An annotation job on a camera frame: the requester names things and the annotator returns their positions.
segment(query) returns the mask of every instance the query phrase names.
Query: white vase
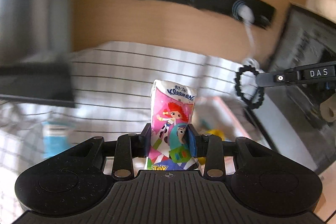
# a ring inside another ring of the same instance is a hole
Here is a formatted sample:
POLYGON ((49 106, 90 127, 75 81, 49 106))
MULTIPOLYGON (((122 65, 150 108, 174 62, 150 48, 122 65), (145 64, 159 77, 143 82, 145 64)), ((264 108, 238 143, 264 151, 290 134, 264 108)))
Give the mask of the white vase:
POLYGON ((336 0, 316 0, 316 10, 336 23, 336 0))

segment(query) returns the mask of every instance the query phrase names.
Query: white cable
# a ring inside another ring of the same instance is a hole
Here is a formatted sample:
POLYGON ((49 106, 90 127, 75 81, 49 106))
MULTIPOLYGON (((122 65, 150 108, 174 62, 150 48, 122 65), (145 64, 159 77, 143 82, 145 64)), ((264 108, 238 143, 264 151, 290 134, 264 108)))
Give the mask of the white cable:
POLYGON ((253 59, 255 55, 255 43, 251 31, 251 25, 254 23, 254 15, 252 10, 247 5, 241 5, 238 8, 238 15, 242 18, 245 30, 247 33, 247 37, 250 42, 250 52, 247 58, 245 58, 242 62, 243 65, 251 65, 256 69, 259 69, 259 63, 253 59))

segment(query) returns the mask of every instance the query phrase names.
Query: red-haired cartoon girl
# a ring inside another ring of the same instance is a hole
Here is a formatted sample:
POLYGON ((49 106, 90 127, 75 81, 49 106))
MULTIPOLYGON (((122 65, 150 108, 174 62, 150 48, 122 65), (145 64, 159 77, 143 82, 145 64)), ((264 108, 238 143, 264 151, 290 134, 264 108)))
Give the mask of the red-haired cartoon girl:
POLYGON ((183 109, 178 104, 175 104, 173 102, 168 103, 169 112, 167 109, 163 111, 163 115, 165 115, 167 118, 160 117, 159 114, 156 115, 157 119, 159 121, 167 121, 164 126, 160 129, 158 132, 160 139, 162 140, 163 136, 168 132, 169 127, 173 124, 176 125, 176 120, 181 119, 184 122, 188 122, 188 116, 184 114, 183 109))

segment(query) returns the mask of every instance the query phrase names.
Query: black strip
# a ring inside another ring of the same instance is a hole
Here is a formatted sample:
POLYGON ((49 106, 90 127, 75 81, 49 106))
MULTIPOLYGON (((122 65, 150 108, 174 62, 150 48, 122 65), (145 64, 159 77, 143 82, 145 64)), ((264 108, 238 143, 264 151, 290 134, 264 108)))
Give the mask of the black strip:
POLYGON ((273 140, 271 139, 271 137, 269 136, 269 134, 267 133, 267 131, 265 130, 265 128, 263 127, 263 125, 261 124, 261 122, 259 121, 259 119, 256 117, 256 115, 254 114, 254 112, 250 109, 250 108, 245 108, 245 111, 247 113, 247 115, 249 115, 250 119, 255 123, 257 129, 261 132, 261 134, 264 136, 265 140, 267 141, 269 147, 276 153, 279 153, 279 150, 277 149, 277 147, 275 146, 275 143, 273 142, 273 140))
POLYGON ((120 109, 143 109, 143 110, 150 110, 150 108, 141 108, 141 107, 102 106, 102 105, 84 104, 84 103, 76 103, 76 104, 77 105, 85 105, 85 106, 101 106, 101 107, 110 107, 110 108, 120 108, 120 109))
POLYGON ((328 221, 331 220, 335 214, 336 214, 336 210, 331 214, 330 217, 328 217, 328 219, 325 222, 328 223, 328 221))
MULTIPOLYGON (((33 143, 34 143, 34 144, 38 143, 38 139, 40 139, 39 134, 33 134, 33 138, 34 138, 34 142, 33 142, 33 143)), ((29 159, 30 159, 31 161, 33 161, 34 158, 35 158, 34 152, 33 152, 33 153, 30 153, 30 155, 29 155, 29 159)))
POLYGON ((70 117, 70 118, 83 119, 83 120, 115 121, 115 122, 148 122, 148 121, 127 121, 127 120, 111 120, 111 119, 83 118, 83 117, 76 117, 76 116, 72 116, 72 115, 68 115, 68 114, 64 114, 64 113, 60 113, 60 112, 53 112, 53 113, 54 113, 54 114, 63 115, 63 116, 66 116, 66 117, 70 117))
POLYGON ((220 80, 220 81, 224 81, 224 82, 227 82, 227 83, 230 83, 230 84, 235 84, 234 82, 230 82, 228 80, 224 80, 224 79, 221 79, 221 78, 213 77, 213 76, 210 76, 210 75, 202 75, 201 77, 209 77, 209 78, 220 80))
POLYGON ((5 150, 5 149, 2 149, 2 148, 0 148, 0 151, 5 153, 5 154, 8 154, 8 155, 14 156, 16 158, 19 158, 20 160, 25 161, 32 166, 35 165, 33 161, 26 159, 25 157, 23 157, 20 154, 13 153, 13 152, 10 152, 9 150, 5 150))
POLYGON ((43 114, 50 114, 50 112, 44 112, 44 113, 36 113, 36 114, 22 114, 23 116, 33 116, 33 115, 43 115, 43 114))
POLYGON ((245 116, 243 115, 243 114, 239 114, 239 113, 233 113, 235 116, 242 116, 242 117, 244 117, 245 118, 245 116))
POLYGON ((115 92, 115 91, 102 91, 102 90, 81 90, 81 89, 73 89, 73 90, 79 90, 79 91, 90 91, 90 92, 104 92, 104 93, 116 93, 116 94, 124 94, 124 95, 132 95, 132 96, 138 96, 138 97, 147 97, 147 98, 150 98, 150 96, 145 96, 145 95, 138 95, 138 94, 130 94, 130 93, 122 93, 122 92, 115 92))
POLYGON ((12 103, 13 105, 21 105, 21 104, 33 104, 33 105, 36 105, 36 104, 34 104, 34 103, 27 103, 27 102, 13 102, 13 101, 11 101, 11 103, 12 103))
POLYGON ((32 130, 35 126, 31 127, 31 128, 25 128, 25 129, 18 129, 19 131, 23 131, 23 130, 32 130))
POLYGON ((236 72, 235 70, 231 70, 231 69, 224 68, 224 67, 217 66, 217 65, 213 65, 213 64, 205 63, 205 65, 206 65, 206 66, 210 66, 210 67, 216 67, 216 68, 225 69, 225 70, 232 71, 232 72, 236 72))
POLYGON ((109 77, 109 76, 94 76, 94 75, 71 75, 73 77, 94 77, 94 78, 109 78, 109 79, 118 79, 118 80, 125 80, 125 81, 132 81, 132 82, 140 82, 140 83, 146 83, 146 84, 153 84, 153 82, 147 82, 147 81, 140 81, 140 80, 130 80, 130 79, 124 79, 124 78, 117 78, 117 77, 109 77))
POLYGON ((140 132, 118 132, 118 131, 85 131, 85 130, 75 130, 74 132, 88 132, 88 133, 123 133, 123 134, 129 134, 129 133, 136 133, 139 134, 140 132))
POLYGON ((221 92, 221 93, 226 93, 226 94, 230 94, 230 95, 231 95, 231 93, 229 93, 229 92, 221 91, 221 90, 216 90, 216 89, 212 89, 212 88, 208 88, 208 87, 206 87, 206 86, 200 86, 199 89, 215 90, 215 91, 218 91, 218 92, 221 92))
POLYGON ((241 110, 242 108, 244 108, 243 105, 239 105, 239 106, 237 106, 237 107, 235 107, 235 106, 231 106, 231 105, 229 105, 229 103, 231 103, 231 102, 232 102, 232 101, 228 102, 227 100, 224 101, 224 103, 226 103, 226 105, 229 107, 229 109, 231 109, 231 111, 233 112, 233 114, 235 114, 235 111, 237 111, 237 110, 241 110))
POLYGON ((36 146, 31 145, 31 144, 28 143, 26 140, 23 140, 23 143, 24 143, 25 146, 27 146, 27 147, 30 148, 31 150, 34 150, 34 151, 36 151, 36 152, 38 152, 38 153, 40 153, 40 154, 43 154, 43 153, 44 153, 44 151, 39 150, 36 146))
POLYGON ((42 98, 33 98, 33 97, 25 97, 18 95, 10 95, 10 94, 1 94, 0 98, 3 100, 9 101, 20 101, 22 103, 32 103, 39 105, 50 105, 50 106, 61 106, 61 107, 75 107, 75 103, 73 102, 73 98, 69 99, 69 101, 65 100, 56 100, 56 99, 42 99, 42 98))
POLYGON ((208 88, 206 86, 200 86, 199 89, 215 90, 215 91, 218 91, 218 92, 221 92, 221 93, 231 94, 231 93, 226 92, 226 91, 216 90, 216 89, 208 88))
POLYGON ((161 56, 150 55, 150 54, 141 54, 141 53, 137 53, 137 52, 124 52, 124 51, 104 50, 104 49, 101 49, 101 48, 96 48, 95 50, 96 50, 96 51, 104 51, 104 52, 122 52, 122 53, 128 53, 128 54, 137 54, 137 55, 143 55, 143 56, 149 56, 149 57, 156 57, 156 58, 162 58, 162 59, 167 59, 167 60, 173 60, 173 61, 178 61, 178 62, 188 63, 188 64, 197 65, 197 66, 204 66, 204 65, 202 65, 202 64, 193 63, 193 62, 188 62, 188 61, 184 61, 184 60, 177 60, 177 59, 173 59, 173 58, 161 57, 161 56))
MULTIPOLYGON (((221 79, 221 78, 213 77, 213 76, 210 76, 210 75, 202 75, 202 77, 209 77, 209 78, 213 78, 213 79, 216 79, 216 80, 224 81, 224 82, 227 82, 227 83, 230 83, 230 84, 234 84, 234 85, 236 84, 235 82, 231 82, 231 81, 224 80, 224 79, 221 79)), ((257 88, 256 85, 252 85, 252 84, 246 84, 246 85, 250 85, 250 86, 253 86, 253 87, 257 88)))
POLYGON ((72 61, 72 63, 107 65, 107 66, 117 66, 117 67, 134 68, 134 69, 146 69, 146 70, 153 70, 153 71, 159 71, 159 72, 170 73, 170 74, 173 74, 173 75, 181 75, 181 76, 186 76, 186 77, 191 77, 191 78, 198 78, 198 77, 195 77, 195 76, 183 75, 183 74, 181 74, 181 73, 175 73, 175 72, 164 71, 164 70, 159 70, 159 69, 149 69, 149 68, 134 67, 134 66, 125 66, 125 65, 116 65, 116 64, 106 64, 106 63, 97 63, 97 62, 82 62, 82 61, 72 61))

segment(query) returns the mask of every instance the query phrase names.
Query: kleenex logo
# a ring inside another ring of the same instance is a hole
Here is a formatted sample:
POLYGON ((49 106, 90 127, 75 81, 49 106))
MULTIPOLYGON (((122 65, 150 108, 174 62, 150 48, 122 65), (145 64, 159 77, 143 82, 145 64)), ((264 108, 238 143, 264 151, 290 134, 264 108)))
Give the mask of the kleenex logo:
POLYGON ((170 89, 170 90, 167 90, 167 91, 170 95, 178 95, 178 96, 186 97, 187 99, 189 99, 191 101, 193 101, 194 98, 195 98, 195 96, 191 96, 191 95, 182 93, 180 91, 177 91, 176 89, 170 89))

